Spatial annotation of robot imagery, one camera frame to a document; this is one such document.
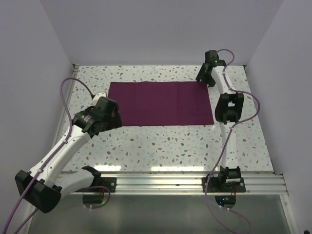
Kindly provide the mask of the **purple cloth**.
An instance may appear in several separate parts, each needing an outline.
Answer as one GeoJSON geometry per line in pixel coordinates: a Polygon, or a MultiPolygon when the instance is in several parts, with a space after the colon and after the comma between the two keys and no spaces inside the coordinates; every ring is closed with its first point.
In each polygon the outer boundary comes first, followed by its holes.
{"type": "Polygon", "coordinates": [[[112,82],[108,97],[118,103],[123,126],[214,124],[205,83],[112,82]]]}

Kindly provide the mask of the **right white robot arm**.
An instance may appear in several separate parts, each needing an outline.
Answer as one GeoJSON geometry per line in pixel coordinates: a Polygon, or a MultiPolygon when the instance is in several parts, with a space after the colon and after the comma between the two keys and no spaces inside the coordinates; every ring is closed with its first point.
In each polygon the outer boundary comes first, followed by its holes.
{"type": "Polygon", "coordinates": [[[223,146],[216,166],[218,175],[212,175],[209,180],[207,191],[210,193],[230,192],[243,185],[233,127],[240,121],[244,94],[234,90],[232,82],[226,77],[225,66],[225,61],[214,58],[202,65],[196,77],[196,81],[202,81],[209,87],[216,86],[220,93],[214,116],[221,129],[223,146]]]}

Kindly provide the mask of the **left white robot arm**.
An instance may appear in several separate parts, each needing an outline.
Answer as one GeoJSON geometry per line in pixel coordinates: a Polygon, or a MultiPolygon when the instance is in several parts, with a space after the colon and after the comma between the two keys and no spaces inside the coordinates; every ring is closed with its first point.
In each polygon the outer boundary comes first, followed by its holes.
{"type": "Polygon", "coordinates": [[[25,172],[20,170],[15,182],[20,196],[43,213],[52,211],[60,200],[78,190],[92,192],[105,190],[101,173],[91,166],[84,166],[60,185],[60,173],[78,152],[99,133],[122,127],[118,103],[99,97],[94,106],[75,114],[72,126],[41,162],[25,172]]]}

